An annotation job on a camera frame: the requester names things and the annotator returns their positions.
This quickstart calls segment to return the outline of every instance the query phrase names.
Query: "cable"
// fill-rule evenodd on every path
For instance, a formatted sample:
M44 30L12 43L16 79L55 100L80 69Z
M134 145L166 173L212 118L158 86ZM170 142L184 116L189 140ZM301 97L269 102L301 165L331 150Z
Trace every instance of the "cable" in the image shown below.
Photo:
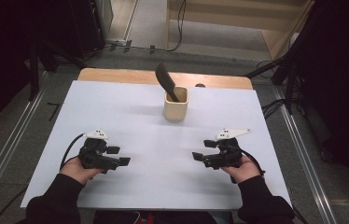
M259 66L261 63L273 63L273 61L271 61L271 60L261 61L261 62L259 62L259 63L256 65L256 69L258 69L258 66Z
M306 219L300 214L300 211L294 206L293 204L293 210L294 210L294 215L303 223L303 224L308 224Z
M181 14L181 9L183 8L183 16L181 18L181 25L180 25L180 14ZM181 42L183 40L183 21L184 21L184 15L186 14L186 0L183 1L181 4L180 9L178 10L178 15L177 15L177 29L178 29L178 42L177 45L173 49L168 49L167 51L174 51L177 50L181 46Z
M9 201L9 203L0 211L0 217L6 212L6 210L15 202L15 200L17 200L26 190L27 187L29 185L27 185L24 189L22 189L17 195L15 195L15 197L13 199L11 199L11 201Z
M72 143L70 143L70 146L67 148L67 150L64 152L64 155L63 155L63 159L62 159L62 162L61 162L61 167L59 170L62 170L62 168L64 167L64 164L66 163L65 160L66 160L66 157L67 157L67 154L69 153L70 149L72 148L72 146L75 144L75 142L80 138L84 136L84 133L80 134L79 136L77 136Z

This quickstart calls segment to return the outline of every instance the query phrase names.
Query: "white table surface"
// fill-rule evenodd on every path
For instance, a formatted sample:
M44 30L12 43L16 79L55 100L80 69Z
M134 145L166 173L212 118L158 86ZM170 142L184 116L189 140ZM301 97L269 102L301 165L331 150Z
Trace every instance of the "white table surface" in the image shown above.
M255 91L188 88L186 118L163 117L164 90L157 85L74 81L64 101L30 186L21 203L44 194L63 153L81 133L104 130L109 146L121 147L114 158L131 157L129 166L97 175L78 198L78 206L98 209L233 210L241 192L221 170L205 168L192 152L217 154L205 139L223 128L251 129L237 137L266 171L273 195L289 203L286 184ZM84 144L79 139L68 158Z

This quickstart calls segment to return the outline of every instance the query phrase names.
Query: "cup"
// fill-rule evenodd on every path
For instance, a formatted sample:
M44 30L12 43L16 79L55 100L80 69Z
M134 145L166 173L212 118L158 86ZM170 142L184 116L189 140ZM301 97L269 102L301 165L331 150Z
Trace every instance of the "cup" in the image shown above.
M174 102L172 97L165 92L165 105L163 116L166 119L182 120L186 117L188 107L188 90L186 87L174 87L174 94L179 102Z

